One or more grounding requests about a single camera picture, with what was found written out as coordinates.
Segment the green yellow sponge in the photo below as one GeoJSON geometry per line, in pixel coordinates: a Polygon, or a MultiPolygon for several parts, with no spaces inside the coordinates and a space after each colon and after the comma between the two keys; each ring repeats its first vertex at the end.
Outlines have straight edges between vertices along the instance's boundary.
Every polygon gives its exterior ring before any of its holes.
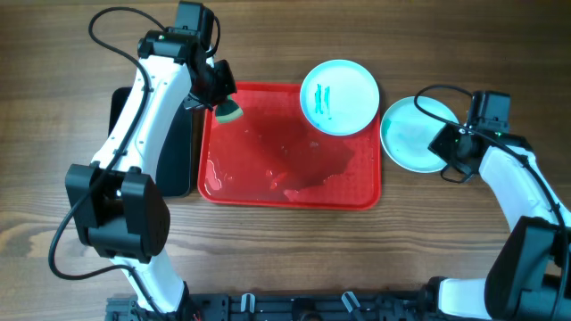
{"type": "Polygon", "coordinates": [[[222,103],[219,103],[215,109],[214,115],[218,123],[228,123],[239,119],[244,114],[242,108],[228,96],[222,103]]]}

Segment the white plate bottom green stain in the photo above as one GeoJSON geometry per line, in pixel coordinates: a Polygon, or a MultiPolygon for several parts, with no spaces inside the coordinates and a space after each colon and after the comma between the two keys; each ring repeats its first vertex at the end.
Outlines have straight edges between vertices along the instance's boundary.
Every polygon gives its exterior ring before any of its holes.
{"type": "Polygon", "coordinates": [[[428,147],[445,126],[425,115],[414,104],[414,97],[402,98],[385,112],[380,140],[387,155],[402,168],[418,173],[442,170],[446,162],[428,147]]]}

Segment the white plate green stain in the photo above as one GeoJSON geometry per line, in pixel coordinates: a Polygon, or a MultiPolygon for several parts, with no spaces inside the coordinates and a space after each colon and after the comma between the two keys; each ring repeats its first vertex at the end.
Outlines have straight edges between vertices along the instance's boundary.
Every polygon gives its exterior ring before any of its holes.
{"type": "Polygon", "coordinates": [[[446,162],[428,147],[445,126],[425,115],[414,104],[414,97],[402,98],[385,112],[380,140],[387,155],[402,168],[418,173],[442,170],[446,162]]]}
{"type": "Polygon", "coordinates": [[[360,132],[376,117],[380,91],[372,74],[357,62],[330,60],[302,82],[300,105],[306,120],[331,136],[360,132]]]}

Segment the white plate top green stain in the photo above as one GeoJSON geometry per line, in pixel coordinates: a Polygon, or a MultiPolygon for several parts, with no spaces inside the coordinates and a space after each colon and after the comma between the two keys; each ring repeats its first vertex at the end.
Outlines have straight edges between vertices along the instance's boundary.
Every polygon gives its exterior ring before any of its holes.
{"type": "Polygon", "coordinates": [[[376,117],[380,91],[372,74],[357,62],[330,60],[302,82],[300,105],[306,120],[331,136],[360,132],[376,117]]]}

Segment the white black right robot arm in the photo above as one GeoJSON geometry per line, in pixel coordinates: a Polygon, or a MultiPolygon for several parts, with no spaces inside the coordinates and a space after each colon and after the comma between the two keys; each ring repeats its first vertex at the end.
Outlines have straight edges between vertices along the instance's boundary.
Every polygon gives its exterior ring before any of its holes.
{"type": "Polygon", "coordinates": [[[570,318],[570,212],[546,182],[534,151],[509,133],[510,97],[471,95],[467,122],[446,122],[429,145],[447,168],[490,186],[510,235],[484,279],[444,278],[437,311],[487,320],[570,318]]]}

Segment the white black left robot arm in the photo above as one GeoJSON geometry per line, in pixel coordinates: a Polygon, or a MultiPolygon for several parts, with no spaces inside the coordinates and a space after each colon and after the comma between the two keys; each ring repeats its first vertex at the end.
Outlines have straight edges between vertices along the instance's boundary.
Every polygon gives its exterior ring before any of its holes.
{"type": "Polygon", "coordinates": [[[122,270],[136,290],[132,312],[146,320],[193,320],[186,283],[165,243],[170,212],[155,184],[162,147],[181,108],[216,111],[236,92],[226,61],[215,61],[220,24],[204,4],[182,1],[175,24],[157,24],[131,57],[137,74],[102,148],[65,178],[79,240],[122,270]]]}

